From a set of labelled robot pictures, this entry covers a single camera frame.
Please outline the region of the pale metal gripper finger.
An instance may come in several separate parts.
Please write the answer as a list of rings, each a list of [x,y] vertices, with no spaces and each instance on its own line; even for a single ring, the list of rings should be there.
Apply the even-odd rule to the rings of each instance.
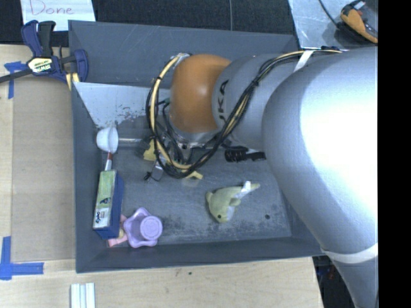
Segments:
[[[158,161],[155,161],[153,163],[153,167],[152,167],[151,171],[148,171],[147,174],[146,174],[146,181],[153,180],[153,181],[158,182],[158,181],[161,180],[163,174],[164,174],[163,167],[161,166],[161,164]]]

